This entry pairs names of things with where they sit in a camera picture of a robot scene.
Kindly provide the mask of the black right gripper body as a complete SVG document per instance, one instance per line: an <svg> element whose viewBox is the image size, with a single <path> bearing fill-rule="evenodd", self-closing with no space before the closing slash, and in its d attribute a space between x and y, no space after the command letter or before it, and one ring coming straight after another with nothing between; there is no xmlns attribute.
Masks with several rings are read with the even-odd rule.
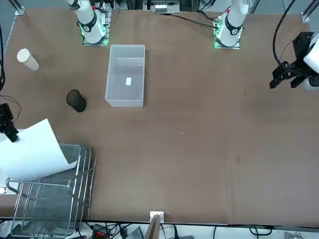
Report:
<svg viewBox="0 0 319 239"><path fill-rule="evenodd" d="M7 103L0 105L0 132L10 131L13 126L13 115Z"/></svg>

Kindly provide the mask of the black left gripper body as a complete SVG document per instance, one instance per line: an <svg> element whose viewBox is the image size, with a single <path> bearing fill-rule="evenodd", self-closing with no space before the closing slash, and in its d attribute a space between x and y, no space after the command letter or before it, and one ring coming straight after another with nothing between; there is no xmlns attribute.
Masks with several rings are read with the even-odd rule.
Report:
<svg viewBox="0 0 319 239"><path fill-rule="evenodd" d="M313 34L314 32L300 32L293 40L293 47L296 56L294 66L295 69L299 70L303 75L306 75L311 71L310 67L304 62L304 57L308 52Z"/></svg>

